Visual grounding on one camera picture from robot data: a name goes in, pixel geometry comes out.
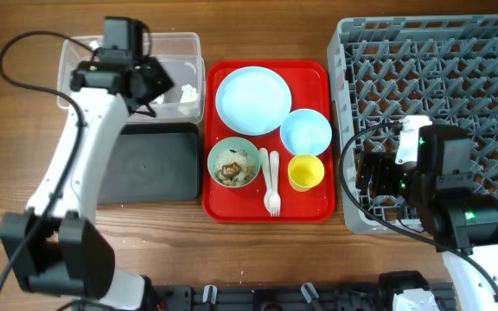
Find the yellow plastic cup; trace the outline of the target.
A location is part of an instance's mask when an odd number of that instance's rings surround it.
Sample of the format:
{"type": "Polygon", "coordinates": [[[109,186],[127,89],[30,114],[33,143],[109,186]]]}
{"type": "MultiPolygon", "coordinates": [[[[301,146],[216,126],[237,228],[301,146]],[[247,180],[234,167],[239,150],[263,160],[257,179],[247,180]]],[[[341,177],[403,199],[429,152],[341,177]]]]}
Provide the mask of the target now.
{"type": "Polygon", "coordinates": [[[315,155],[296,155],[288,164],[290,186],[298,192],[311,190],[322,182],[324,176],[324,165],[315,155]]]}

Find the green bowl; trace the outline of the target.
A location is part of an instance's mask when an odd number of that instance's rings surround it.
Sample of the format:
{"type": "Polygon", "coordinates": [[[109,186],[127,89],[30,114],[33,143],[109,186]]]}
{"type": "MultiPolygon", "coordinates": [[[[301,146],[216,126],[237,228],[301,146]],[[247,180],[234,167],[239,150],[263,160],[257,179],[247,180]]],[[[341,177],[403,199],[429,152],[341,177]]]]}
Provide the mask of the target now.
{"type": "Polygon", "coordinates": [[[245,184],[242,187],[247,186],[257,177],[257,175],[259,174],[259,170],[261,168],[261,161],[259,159],[258,149],[249,140],[242,138],[242,137],[236,137],[236,136],[222,139],[211,148],[211,150],[209,151],[208,156],[207,156],[207,165],[208,165],[207,170],[210,173],[210,175],[214,181],[216,181],[220,186],[227,187],[227,188],[241,188],[241,187],[224,186],[223,184],[221,184],[218,181],[218,179],[215,176],[214,163],[216,161],[216,158],[220,152],[222,152],[226,149],[243,149],[254,161],[254,164],[256,166],[256,174],[249,183],[245,184]]]}

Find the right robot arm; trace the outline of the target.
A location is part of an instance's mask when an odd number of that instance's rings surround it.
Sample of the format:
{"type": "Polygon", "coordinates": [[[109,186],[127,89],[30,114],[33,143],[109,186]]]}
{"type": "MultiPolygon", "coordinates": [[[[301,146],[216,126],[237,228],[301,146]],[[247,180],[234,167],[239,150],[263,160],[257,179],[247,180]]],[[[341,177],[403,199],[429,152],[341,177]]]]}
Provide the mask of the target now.
{"type": "Polygon", "coordinates": [[[498,200],[473,189],[467,132],[447,124],[387,128],[399,132],[399,148],[361,153],[357,188],[403,197],[426,234],[385,226],[441,253],[462,309],[498,310],[498,200]]]}

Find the white tissue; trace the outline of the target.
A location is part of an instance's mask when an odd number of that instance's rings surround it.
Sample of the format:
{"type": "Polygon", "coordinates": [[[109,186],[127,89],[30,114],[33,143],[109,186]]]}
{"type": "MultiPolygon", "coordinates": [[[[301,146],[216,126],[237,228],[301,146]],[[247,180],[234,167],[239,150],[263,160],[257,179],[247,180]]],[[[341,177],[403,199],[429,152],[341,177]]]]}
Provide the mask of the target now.
{"type": "Polygon", "coordinates": [[[164,95],[160,95],[152,101],[152,104],[162,104],[164,102],[164,95]]]}
{"type": "Polygon", "coordinates": [[[197,89],[190,84],[182,86],[182,96],[180,99],[181,103],[195,102],[199,98],[199,93],[197,89]]]}

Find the white plastic fork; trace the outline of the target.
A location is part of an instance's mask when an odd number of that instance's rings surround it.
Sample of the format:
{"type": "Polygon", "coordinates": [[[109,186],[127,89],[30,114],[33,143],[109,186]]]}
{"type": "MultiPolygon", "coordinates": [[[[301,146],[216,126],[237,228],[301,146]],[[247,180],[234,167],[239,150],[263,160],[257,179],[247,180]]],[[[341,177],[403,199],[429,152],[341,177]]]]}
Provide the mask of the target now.
{"type": "Polygon", "coordinates": [[[279,153],[276,150],[273,150],[270,153],[269,163],[271,171],[271,186],[265,195],[265,206],[272,217],[278,217],[281,211],[281,198],[278,192],[279,153]]]}

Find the rice and food scraps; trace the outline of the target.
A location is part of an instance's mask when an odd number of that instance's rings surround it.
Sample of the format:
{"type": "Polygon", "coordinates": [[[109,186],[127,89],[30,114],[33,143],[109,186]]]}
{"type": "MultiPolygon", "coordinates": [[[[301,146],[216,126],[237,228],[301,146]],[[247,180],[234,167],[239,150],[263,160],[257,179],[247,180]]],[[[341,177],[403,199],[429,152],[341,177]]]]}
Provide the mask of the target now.
{"type": "Polygon", "coordinates": [[[242,187],[253,179],[256,166],[243,149],[226,149],[217,156],[214,173],[224,186],[242,187]]]}

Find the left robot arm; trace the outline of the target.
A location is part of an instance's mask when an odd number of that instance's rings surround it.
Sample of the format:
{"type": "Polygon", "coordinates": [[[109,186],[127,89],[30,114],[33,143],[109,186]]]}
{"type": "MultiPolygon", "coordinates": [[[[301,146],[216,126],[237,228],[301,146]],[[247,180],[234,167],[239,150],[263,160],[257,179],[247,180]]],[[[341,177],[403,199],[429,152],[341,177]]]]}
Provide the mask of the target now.
{"type": "Polygon", "coordinates": [[[173,86],[154,57],[82,61],[72,71],[67,122],[48,171],[24,213],[7,213],[0,239],[13,274],[29,293],[71,296],[110,310],[151,310],[147,276],[119,268],[95,228],[95,212],[112,149],[129,116],[173,86]]]}

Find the light blue bowl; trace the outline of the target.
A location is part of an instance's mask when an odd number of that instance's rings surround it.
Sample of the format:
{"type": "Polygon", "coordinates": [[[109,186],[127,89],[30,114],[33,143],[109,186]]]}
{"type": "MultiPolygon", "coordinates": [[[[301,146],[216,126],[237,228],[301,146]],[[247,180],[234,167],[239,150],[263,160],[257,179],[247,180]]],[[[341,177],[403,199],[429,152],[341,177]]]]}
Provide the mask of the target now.
{"type": "Polygon", "coordinates": [[[328,119],[311,109],[292,111],[280,126],[281,142],[294,156],[319,156],[331,144],[332,136],[328,119]]]}

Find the large light blue plate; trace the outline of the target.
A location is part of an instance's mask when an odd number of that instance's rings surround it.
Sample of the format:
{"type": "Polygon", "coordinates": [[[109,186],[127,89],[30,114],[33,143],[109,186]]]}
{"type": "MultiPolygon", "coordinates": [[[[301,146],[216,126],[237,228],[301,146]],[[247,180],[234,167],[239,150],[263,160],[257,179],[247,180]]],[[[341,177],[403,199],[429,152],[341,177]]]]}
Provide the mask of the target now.
{"type": "Polygon", "coordinates": [[[261,136],[278,128],[291,112],[291,89],[271,69],[242,67],[221,81],[214,106],[230,130],[261,136]]]}

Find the white plastic spoon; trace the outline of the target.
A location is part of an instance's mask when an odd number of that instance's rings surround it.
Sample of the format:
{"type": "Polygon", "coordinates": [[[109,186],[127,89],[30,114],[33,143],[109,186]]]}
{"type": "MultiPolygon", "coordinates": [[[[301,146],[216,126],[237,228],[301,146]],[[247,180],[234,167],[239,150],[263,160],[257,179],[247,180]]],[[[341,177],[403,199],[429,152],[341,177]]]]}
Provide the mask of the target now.
{"type": "Polygon", "coordinates": [[[264,204],[265,208],[268,213],[271,213],[271,204],[270,204],[270,197],[271,197],[271,171],[270,171],[270,159],[269,159],[269,153],[266,148],[260,148],[259,149],[259,159],[261,161],[261,172],[264,176],[265,180],[265,197],[264,197],[264,204]]]}

